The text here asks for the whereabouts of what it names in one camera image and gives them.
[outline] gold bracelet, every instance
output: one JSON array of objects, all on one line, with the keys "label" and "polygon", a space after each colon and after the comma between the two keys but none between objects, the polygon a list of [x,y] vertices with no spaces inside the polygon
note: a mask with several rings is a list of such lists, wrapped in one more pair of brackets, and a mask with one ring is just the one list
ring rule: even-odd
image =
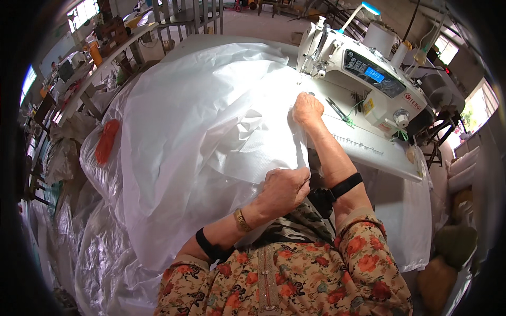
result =
[{"label": "gold bracelet", "polygon": [[246,223],[246,220],[244,220],[244,216],[242,216],[242,211],[240,208],[235,210],[234,217],[235,217],[235,220],[237,221],[237,223],[239,224],[239,226],[241,226],[242,230],[244,230],[247,233],[249,233],[253,230],[248,225],[248,223]]}]

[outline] woman's left hand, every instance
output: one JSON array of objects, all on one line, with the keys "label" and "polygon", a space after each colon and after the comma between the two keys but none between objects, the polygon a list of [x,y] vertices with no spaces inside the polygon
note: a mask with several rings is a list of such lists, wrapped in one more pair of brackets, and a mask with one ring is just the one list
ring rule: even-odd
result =
[{"label": "woman's left hand", "polygon": [[254,229],[290,213],[309,194],[309,176],[306,167],[269,171],[262,192],[242,209],[246,223]]}]

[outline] sewing machine brand logo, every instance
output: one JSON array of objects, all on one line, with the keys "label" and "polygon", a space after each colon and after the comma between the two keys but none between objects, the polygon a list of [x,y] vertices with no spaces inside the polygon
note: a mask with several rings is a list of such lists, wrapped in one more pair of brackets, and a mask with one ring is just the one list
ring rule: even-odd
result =
[{"label": "sewing machine brand logo", "polygon": [[412,107],[414,107],[415,109],[417,110],[420,110],[421,109],[421,106],[420,104],[418,104],[417,101],[415,101],[412,97],[411,97],[411,94],[409,93],[406,93],[404,95],[404,100],[406,100],[407,103],[409,103]]}]

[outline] sewing machine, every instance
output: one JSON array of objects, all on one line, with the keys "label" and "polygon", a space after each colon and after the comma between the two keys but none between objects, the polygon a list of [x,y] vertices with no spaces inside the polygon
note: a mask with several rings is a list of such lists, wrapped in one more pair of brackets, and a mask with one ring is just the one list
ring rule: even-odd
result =
[{"label": "sewing machine", "polygon": [[407,133],[409,121],[427,106],[418,84],[375,48],[331,29],[324,21],[320,17],[304,33],[297,70],[316,80],[336,70],[358,81],[370,90],[362,105],[367,121],[389,137],[399,131]]}]

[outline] blue lamp head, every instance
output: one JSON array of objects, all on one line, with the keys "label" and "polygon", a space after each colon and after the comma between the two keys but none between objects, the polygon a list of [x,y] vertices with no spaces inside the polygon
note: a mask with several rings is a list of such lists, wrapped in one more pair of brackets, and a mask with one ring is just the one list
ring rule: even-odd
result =
[{"label": "blue lamp head", "polygon": [[374,6],[368,4],[365,1],[362,1],[362,5],[364,6],[364,8],[366,8],[369,12],[371,12],[374,15],[380,15],[381,13],[378,9],[376,9]]}]

